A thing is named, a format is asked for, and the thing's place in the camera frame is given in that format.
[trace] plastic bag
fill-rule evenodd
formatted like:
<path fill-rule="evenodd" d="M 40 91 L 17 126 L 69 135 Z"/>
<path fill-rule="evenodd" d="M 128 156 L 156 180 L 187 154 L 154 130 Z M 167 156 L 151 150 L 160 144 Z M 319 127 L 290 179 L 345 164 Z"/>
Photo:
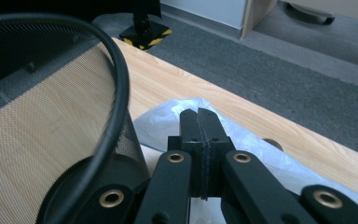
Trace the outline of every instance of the plastic bag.
<path fill-rule="evenodd" d="M 141 145 L 166 151 L 168 136 L 179 135 L 180 113 L 186 109 L 197 112 L 199 107 L 216 113 L 235 148 L 255 154 L 287 189 L 300 194 L 304 187 L 320 184 L 336 189 L 358 203 L 357 192 L 314 173 L 293 157 L 220 115 L 209 102 L 202 98 L 170 100 L 150 109 L 136 119 L 133 125 Z M 220 210 L 220 199 L 210 198 L 207 202 L 192 199 L 190 223 L 226 223 Z"/>

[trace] wooden surface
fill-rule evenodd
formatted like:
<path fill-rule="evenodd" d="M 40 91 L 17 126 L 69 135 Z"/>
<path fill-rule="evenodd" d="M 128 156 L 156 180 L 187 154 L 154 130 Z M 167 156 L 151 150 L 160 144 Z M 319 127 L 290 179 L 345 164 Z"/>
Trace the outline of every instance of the wooden surface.
<path fill-rule="evenodd" d="M 130 70 L 130 113 L 136 119 L 171 99 L 201 97 L 222 115 L 284 151 L 310 169 L 358 192 L 358 153 L 240 96 L 116 40 Z"/>

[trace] chair wheel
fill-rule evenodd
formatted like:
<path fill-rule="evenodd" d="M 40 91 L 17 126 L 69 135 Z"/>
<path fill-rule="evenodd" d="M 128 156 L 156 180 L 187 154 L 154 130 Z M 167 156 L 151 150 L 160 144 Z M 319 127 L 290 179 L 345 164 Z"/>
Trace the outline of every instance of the chair wheel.
<path fill-rule="evenodd" d="M 326 25 L 330 25 L 331 23 L 333 23 L 333 21 L 335 20 L 335 17 L 329 17 L 325 20 L 324 24 Z"/>

